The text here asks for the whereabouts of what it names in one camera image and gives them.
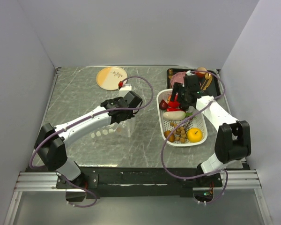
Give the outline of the red apple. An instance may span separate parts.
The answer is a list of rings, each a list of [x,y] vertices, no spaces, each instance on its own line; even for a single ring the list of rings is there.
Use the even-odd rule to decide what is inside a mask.
[[[175,96],[173,101],[171,101],[171,96],[169,96],[167,100],[169,108],[179,108],[180,103],[177,101],[177,95]]]

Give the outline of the white radish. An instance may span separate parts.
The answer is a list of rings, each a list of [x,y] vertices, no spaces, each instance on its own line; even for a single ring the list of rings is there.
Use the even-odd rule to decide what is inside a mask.
[[[184,111],[170,111],[163,113],[163,118],[170,121],[183,120],[185,117],[186,113]]]

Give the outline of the red chili pepper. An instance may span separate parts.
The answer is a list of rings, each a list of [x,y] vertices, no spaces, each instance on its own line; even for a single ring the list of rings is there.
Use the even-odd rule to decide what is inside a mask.
[[[171,107],[168,107],[168,108],[166,109],[166,111],[167,111],[167,112],[175,112],[175,111],[181,111],[181,109],[180,109],[180,108],[171,108]]]

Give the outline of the clear dotted zip bag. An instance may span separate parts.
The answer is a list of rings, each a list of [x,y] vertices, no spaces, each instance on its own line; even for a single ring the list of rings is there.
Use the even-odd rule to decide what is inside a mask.
[[[113,123],[99,128],[90,134],[93,139],[107,137],[109,135],[119,135],[130,138],[135,129],[135,118],[131,118],[120,123]]]

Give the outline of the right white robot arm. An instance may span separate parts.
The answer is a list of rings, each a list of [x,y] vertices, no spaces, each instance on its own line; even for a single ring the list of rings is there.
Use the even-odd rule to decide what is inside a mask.
[[[184,77],[184,83],[174,83],[172,100],[177,100],[183,109],[194,107],[202,113],[214,126],[217,137],[214,154],[197,166],[197,174],[189,179],[195,179],[201,187],[206,187],[212,181],[212,175],[224,169],[230,163],[251,155],[251,133],[247,121],[240,121],[224,110],[214,97],[206,90],[200,89],[199,78],[196,75]]]

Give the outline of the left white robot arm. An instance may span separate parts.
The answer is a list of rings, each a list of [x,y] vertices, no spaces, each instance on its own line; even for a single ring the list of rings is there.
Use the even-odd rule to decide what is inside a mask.
[[[142,102],[140,96],[129,91],[124,97],[105,100],[91,112],[71,122],[55,127],[50,123],[44,124],[38,134],[35,150],[48,171],[66,177],[67,183],[73,188],[84,188],[87,178],[80,167],[67,157],[67,147],[99,128],[133,118],[135,108]]]

